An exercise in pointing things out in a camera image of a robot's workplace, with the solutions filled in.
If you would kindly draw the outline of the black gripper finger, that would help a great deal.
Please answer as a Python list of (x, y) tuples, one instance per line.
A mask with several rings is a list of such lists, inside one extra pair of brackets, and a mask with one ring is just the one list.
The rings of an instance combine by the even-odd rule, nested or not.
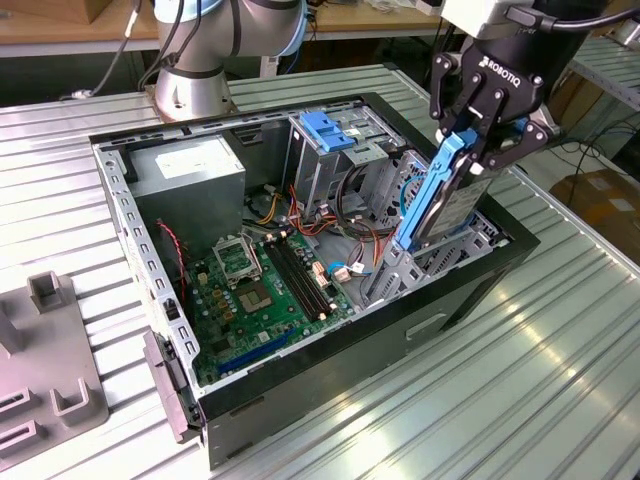
[(482, 136), (482, 113), (475, 105), (484, 89), (481, 52), (439, 53), (432, 63), (430, 116), (445, 136), (467, 129)]
[(482, 89), (470, 101), (477, 139), (470, 148), (474, 167), (497, 172), (549, 142), (549, 120), (536, 90)]

